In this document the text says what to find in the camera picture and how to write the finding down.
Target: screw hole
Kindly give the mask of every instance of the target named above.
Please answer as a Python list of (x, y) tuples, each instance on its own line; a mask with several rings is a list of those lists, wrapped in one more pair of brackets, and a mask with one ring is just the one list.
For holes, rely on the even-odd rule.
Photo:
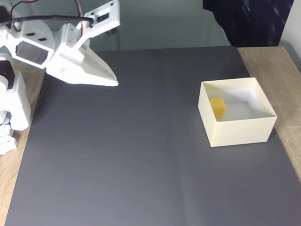
[(35, 36), (36, 34), (34, 32), (32, 32), (32, 33), (27, 33), (26, 35), (27, 36)]
[(47, 38), (40, 38), (40, 39), (38, 39), (39, 41), (46, 41), (47, 40)]

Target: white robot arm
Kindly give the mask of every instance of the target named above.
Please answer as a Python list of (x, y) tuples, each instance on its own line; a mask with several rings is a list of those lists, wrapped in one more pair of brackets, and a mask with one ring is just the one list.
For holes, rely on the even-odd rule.
[(42, 20), (16, 19), (0, 23), (0, 154), (16, 148), (14, 130), (29, 126), (31, 109), (21, 72), (13, 71), (12, 58), (44, 69), (72, 84), (117, 86), (111, 68), (89, 47), (90, 38), (120, 25), (119, 1), (113, 0), (84, 15), (89, 21), (65, 24), (53, 37)]
[(1, 26), (0, 45), (14, 59), (46, 68), (49, 75), (67, 83), (117, 86), (114, 72), (91, 50), (89, 39), (119, 26), (119, 15), (119, 1), (113, 0), (86, 13), (90, 22), (77, 27), (65, 24), (55, 37), (41, 20), (15, 23), (17, 30)]

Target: gray mat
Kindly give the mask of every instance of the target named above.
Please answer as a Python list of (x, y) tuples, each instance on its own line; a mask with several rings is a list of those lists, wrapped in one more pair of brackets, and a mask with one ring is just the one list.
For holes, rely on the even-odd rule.
[(210, 148), (201, 81), (247, 77), (233, 47), (102, 53), (115, 88), (44, 80), (6, 226), (300, 226), (275, 131)]

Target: red wire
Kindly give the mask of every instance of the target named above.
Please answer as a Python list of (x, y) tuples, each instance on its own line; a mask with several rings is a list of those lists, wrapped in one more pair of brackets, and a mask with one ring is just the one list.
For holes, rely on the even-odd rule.
[[(83, 11), (81, 9), (79, 0), (75, 0), (75, 2), (76, 2), (76, 5), (77, 5), (77, 9), (79, 11), (79, 16), (83, 17), (84, 15), (83, 15)], [(84, 22), (82, 21), (81, 22), (81, 35), (83, 35), (83, 34), (84, 34)]]

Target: black cable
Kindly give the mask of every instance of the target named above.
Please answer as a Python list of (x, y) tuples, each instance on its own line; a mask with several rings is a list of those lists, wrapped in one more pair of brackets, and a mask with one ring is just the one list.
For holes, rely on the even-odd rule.
[(27, 16), (27, 17), (16, 18), (16, 19), (2, 22), (0, 23), (0, 26), (13, 24), (16, 22), (29, 21), (29, 20), (78, 20), (78, 21), (89, 21), (90, 26), (93, 24), (93, 19), (89, 17), (52, 15), (52, 16)]
[(13, 17), (13, 11), (14, 11), (14, 9), (15, 9), (19, 4), (21, 4), (21, 3), (34, 3), (34, 2), (37, 2), (37, 1), (39, 1), (39, 0), (28, 0), (28, 1), (20, 1), (20, 2), (18, 2), (17, 4), (15, 4), (15, 5), (11, 8), (11, 10), (10, 10), (10, 15)]

